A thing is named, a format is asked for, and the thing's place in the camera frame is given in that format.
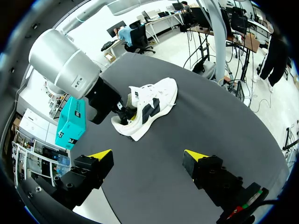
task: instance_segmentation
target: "white cabinet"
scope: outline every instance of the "white cabinet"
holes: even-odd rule
[[[27,118],[30,120],[32,123],[35,125],[41,127],[44,130],[48,130],[49,127],[49,122],[45,120],[44,118],[38,116],[36,113],[34,113],[32,110],[27,109],[26,112],[24,113],[24,118]]]
[[[28,137],[38,139],[40,141],[46,141],[47,129],[45,130],[41,128],[25,117],[23,117],[20,122],[20,131],[27,134]]]
[[[56,150],[64,149],[55,144],[57,126],[46,121],[36,113],[27,109],[21,122],[20,132],[30,138],[34,138]]]

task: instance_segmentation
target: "gray table surface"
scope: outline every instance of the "gray table surface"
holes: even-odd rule
[[[288,169],[275,139],[259,118],[216,83],[174,64],[126,53],[102,77],[126,102],[128,86],[154,84],[165,77],[178,85],[176,105],[132,142],[117,133],[110,113],[100,124],[87,122],[71,158],[112,149],[114,167],[102,185],[124,224],[215,223],[223,212],[198,190],[182,166],[185,149],[224,160],[242,176],[244,187],[256,182],[275,197]]]

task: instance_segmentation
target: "teal box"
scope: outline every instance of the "teal box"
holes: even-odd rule
[[[55,144],[72,149],[85,130],[85,101],[70,97],[60,113]]]

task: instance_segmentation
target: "light blue shirt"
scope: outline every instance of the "light blue shirt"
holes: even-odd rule
[[[127,45],[129,47],[131,47],[132,44],[132,39],[131,39],[131,28],[130,27],[125,27],[123,29],[121,29],[120,31],[118,31],[118,37],[120,40],[125,40],[127,42]]]

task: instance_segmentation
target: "plastic bottle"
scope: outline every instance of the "plastic bottle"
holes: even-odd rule
[[[70,160],[69,157],[59,154],[57,162],[59,162],[60,164],[64,164],[66,166],[69,166],[69,164],[71,163],[71,160]]]
[[[55,168],[56,172],[57,172],[57,176],[61,177],[64,174],[66,174],[68,172],[68,168],[60,166],[60,165],[56,165]]]

